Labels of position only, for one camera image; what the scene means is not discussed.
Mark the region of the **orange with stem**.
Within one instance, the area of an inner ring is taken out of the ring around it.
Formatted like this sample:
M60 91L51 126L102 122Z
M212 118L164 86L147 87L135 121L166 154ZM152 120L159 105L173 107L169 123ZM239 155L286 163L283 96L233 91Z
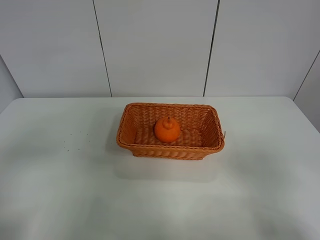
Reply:
M155 137L163 143L171 143L178 139L181 127L175 118L165 116L160 118L154 126Z

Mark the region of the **orange wicker basket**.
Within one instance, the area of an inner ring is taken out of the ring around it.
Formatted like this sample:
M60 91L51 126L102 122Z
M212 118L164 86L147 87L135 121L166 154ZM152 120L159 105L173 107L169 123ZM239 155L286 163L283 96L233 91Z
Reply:
M163 117L179 124L177 140L157 139L155 126ZM224 148L225 136L218 113L210 105L134 102L124 108L116 143L135 157L202 160Z

